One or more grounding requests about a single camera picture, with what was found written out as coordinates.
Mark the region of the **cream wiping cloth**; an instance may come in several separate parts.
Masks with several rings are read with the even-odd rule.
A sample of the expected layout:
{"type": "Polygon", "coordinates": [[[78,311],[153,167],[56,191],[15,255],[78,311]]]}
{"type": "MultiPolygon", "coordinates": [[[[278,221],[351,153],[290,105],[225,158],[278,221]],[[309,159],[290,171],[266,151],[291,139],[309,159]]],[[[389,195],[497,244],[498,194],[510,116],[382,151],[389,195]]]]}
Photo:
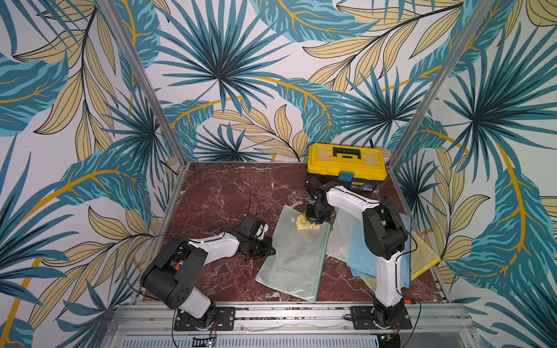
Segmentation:
{"type": "Polygon", "coordinates": [[[296,218],[296,228],[298,231],[319,230],[323,223],[312,222],[304,215],[299,215],[296,218]]]}

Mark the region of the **white blue-edged mesh document bag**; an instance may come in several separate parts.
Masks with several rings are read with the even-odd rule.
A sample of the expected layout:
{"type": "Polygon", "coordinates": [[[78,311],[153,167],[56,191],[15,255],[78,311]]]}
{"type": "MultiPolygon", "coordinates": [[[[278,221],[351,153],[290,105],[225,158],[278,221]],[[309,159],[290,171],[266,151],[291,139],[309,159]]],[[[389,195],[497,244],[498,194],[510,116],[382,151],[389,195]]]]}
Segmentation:
{"type": "Polygon", "coordinates": [[[363,231],[364,224],[361,219],[339,208],[335,209],[335,213],[326,255],[347,262],[352,238],[357,232],[363,231]]]}

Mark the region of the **green-edged mesh document bag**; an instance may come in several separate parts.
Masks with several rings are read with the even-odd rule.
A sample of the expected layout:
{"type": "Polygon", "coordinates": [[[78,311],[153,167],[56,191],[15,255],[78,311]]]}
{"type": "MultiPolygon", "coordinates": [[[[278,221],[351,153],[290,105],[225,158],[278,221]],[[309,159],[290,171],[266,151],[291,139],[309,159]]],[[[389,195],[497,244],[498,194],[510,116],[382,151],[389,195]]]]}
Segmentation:
{"type": "Polygon", "coordinates": [[[330,223],[298,230],[304,215],[285,205],[274,229],[275,255],[266,258],[256,276],[265,287],[306,302],[316,302],[326,257],[330,223]]]}

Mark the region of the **light blue mesh document bag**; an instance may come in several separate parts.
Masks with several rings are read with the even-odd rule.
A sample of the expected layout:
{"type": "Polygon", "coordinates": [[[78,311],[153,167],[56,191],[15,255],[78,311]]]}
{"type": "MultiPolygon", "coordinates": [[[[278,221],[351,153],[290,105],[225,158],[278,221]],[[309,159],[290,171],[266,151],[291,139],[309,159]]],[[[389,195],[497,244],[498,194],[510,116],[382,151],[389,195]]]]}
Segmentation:
{"type": "MultiPolygon", "coordinates": [[[[400,271],[400,286],[409,288],[410,279],[410,251],[415,246],[412,239],[406,241],[403,256],[398,259],[398,270],[400,271]]],[[[352,230],[352,240],[348,245],[347,264],[352,269],[354,276],[377,276],[377,257],[369,250],[364,239],[364,223],[356,219],[352,230]]]]}

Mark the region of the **yellow mesh document bag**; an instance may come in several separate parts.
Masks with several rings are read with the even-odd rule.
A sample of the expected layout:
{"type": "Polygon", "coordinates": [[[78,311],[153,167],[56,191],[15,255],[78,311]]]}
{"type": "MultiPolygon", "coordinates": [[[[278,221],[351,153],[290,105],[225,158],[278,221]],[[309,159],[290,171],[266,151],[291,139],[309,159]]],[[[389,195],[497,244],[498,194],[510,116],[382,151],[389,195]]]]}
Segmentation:
{"type": "Polygon", "coordinates": [[[411,288],[412,281],[440,262],[439,255],[425,242],[420,233],[411,230],[403,256],[397,261],[400,288],[411,288]]]}

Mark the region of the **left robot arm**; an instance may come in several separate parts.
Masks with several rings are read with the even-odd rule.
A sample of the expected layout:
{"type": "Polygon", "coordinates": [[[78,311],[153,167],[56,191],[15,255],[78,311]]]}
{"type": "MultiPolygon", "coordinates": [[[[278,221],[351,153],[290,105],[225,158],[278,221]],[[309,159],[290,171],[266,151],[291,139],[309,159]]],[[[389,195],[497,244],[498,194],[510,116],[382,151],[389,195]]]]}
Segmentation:
{"type": "Polygon", "coordinates": [[[213,317],[214,304],[196,287],[204,266],[238,255],[253,260],[275,255],[272,242],[268,235],[259,238],[237,233],[207,239],[173,236],[143,272],[140,284],[171,310],[207,321],[213,317]]]}

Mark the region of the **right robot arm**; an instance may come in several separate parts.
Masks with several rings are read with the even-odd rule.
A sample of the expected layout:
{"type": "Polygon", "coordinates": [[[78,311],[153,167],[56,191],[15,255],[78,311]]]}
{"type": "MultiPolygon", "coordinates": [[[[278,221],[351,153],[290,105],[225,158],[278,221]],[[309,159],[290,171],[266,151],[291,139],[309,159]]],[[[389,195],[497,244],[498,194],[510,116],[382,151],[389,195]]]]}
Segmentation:
{"type": "Polygon", "coordinates": [[[311,223],[329,222],[336,208],[362,221],[364,242],[376,257],[377,289],[374,292],[374,304],[385,310],[403,305],[399,260],[409,232],[396,206],[389,200],[377,201],[363,197],[335,181],[321,184],[314,178],[306,181],[305,189],[313,199],[305,214],[311,223]]]}

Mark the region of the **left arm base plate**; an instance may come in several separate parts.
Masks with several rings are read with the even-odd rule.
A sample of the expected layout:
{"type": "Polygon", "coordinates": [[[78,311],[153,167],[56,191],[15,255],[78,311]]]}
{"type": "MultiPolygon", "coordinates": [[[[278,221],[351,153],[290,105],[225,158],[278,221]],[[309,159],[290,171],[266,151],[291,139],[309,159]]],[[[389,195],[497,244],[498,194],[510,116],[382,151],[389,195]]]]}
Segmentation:
{"type": "Polygon", "coordinates": [[[210,307],[201,319],[197,319],[183,310],[178,310],[174,318],[173,330],[177,332],[233,331],[235,317],[235,307],[210,307]]]}

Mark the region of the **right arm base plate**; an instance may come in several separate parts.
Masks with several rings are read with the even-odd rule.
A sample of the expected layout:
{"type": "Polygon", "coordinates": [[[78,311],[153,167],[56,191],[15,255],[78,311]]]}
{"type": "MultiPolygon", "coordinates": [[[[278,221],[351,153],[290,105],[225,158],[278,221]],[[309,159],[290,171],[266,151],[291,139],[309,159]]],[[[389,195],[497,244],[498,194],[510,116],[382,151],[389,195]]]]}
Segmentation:
{"type": "Polygon", "coordinates": [[[348,314],[355,330],[412,329],[410,316],[404,306],[352,306],[348,314]]]}

